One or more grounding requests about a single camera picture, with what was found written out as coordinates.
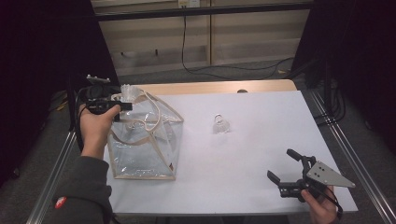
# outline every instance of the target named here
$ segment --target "plastic bag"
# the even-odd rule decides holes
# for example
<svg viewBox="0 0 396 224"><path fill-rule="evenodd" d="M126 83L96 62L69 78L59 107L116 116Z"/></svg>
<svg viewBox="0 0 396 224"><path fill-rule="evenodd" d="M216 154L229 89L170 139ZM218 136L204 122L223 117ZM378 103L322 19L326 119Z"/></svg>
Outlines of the plastic bag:
<svg viewBox="0 0 396 224"><path fill-rule="evenodd" d="M167 103L137 87L124 85L113 95L133 103L113 122L107 146L115 178L176 179L184 119Z"/></svg>

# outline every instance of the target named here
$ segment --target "hand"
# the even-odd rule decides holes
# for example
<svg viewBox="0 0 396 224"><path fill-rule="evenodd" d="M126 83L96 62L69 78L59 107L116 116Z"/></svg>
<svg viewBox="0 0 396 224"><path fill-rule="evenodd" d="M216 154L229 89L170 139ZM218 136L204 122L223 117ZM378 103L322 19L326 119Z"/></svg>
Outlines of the hand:
<svg viewBox="0 0 396 224"><path fill-rule="evenodd" d="M329 189L326 189L325 193L333 198L330 190L333 191L333 186L329 186ZM322 196L319 196L316 200L306 189L301 191L301 195L309 204L309 213L313 224L329 224L335 221L337 209L332 202Z"/></svg>
<svg viewBox="0 0 396 224"><path fill-rule="evenodd" d="M82 105L79 109L81 112L80 129L84 148L81 156L90 156L102 160L107 144L107 134L110 131L111 123L114 116L120 113L120 106L115 105L105 114L94 115L87 108L83 109Z"/></svg>

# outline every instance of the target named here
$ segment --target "white tabletop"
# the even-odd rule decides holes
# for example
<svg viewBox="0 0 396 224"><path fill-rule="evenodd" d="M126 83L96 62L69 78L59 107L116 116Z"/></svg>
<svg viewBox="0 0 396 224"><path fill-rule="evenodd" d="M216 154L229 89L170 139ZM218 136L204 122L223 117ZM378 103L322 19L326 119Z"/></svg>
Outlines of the white tabletop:
<svg viewBox="0 0 396 224"><path fill-rule="evenodd" d="M115 213L154 216L279 215L308 211L281 198L267 170L281 181L302 178L303 166L286 154L316 156L339 172L299 91L160 96L184 119L177 179L114 179ZM214 117L231 131L213 134ZM105 160L109 161L108 152ZM335 188L344 211L357 211L349 190Z"/></svg>

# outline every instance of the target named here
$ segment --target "gray floor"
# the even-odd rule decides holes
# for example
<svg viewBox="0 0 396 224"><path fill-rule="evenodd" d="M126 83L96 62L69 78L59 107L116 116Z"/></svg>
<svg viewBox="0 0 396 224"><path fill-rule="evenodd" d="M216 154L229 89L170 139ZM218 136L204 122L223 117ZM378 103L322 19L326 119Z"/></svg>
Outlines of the gray floor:
<svg viewBox="0 0 396 224"><path fill-rule="evenodd" d="M248 68L265 67L274 62L257 62L257 63L240 63L234 64L245 66ZM284 74L277 71L287 71L290 68L291 61L282 63L276 73L271 78L282 78ZM215 81L224 80L220 77L213 77L208 74L217 76L226 76L231 79L260 79L272 74L273 70L248 71L232 68L211 68L205 71L206 75L194 75L184 70L168 71L161 73L151 73L136 76L122 76L121 83L143 84L143 83L161 83L176 81ZM317 115L317 110L312 98L310 90L304 86L304 77L298 77L294 80L296 86L304 94L308 106L311 108L312 114ZM10 179L0 188L0 223L25 223L28 219L32 208L40 194L45 182L56 159L60 153L64 139L68 133L68 111L52 111L47 119L47 125L37 138L34 148L25 158L21 166L21 177L18 179ZM357 151L360 159L371 174L373 180L383 191L391 207L396 207L396 158L382 141L381 137L375 132L368 130L365 126L365 120L360 112L352 103L347 101L346 117L339 122L342 130L347 136L350 144ZM319 128L328 147L337 161L340 170L357 183L357 187L350 192L360 209L358 213L345 214L342 223L381 223L382 218L377 213L375 206L367 196L365 189L360 185L358 177L355 175L349 162L346 160L344 153L340 149L333 134L327 126ZM74 146L70 159L66 164L65 172L67 173L74 158L78 156L78 148ZM249 223L264 223L265 217L251 217ZM295 214L288 216L289 223L309 223L308 214ZM153 223L155 217L127 217L122 223ZM184 223L193 223L193 219L184 221ZM240 217L228 218L227 223L243 223ZM208 223L205 219L198 219L194 223Z"/></svg>

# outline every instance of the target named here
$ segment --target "small glass cup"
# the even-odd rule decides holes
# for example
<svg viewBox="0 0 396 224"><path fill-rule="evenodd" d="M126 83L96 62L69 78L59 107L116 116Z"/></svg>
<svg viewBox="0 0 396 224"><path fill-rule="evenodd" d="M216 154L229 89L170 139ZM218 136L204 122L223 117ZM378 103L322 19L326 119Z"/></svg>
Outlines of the small glass cup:
<svg viewBox="0 0 396 224"><path fill-rule="evenodd" d="M215 124L213 125L213 133L227 133L230 131L230 122L217 114L215 116Z"/></svg>

